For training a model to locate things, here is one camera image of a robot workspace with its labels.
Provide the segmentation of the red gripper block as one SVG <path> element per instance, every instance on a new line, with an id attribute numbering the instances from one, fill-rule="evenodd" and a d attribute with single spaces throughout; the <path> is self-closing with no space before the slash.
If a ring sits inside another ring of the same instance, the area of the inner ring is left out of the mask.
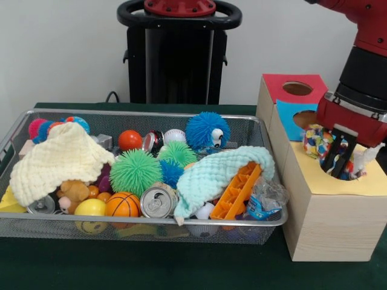
<path id="1" fill-rule="evenodd" d="M 331 143 L 321 168 L 325 173 L 334 173 L 340 178 L 356 146 L 359 144 L 376 147 L 386 143 L 386 114 L 369 111 L 353 105 L 332 92 L 326 92 L 317 107 L 317 123 L 332 130 Z M 342 141 L 346 140 L 346 149 L 340 151 Z"/>

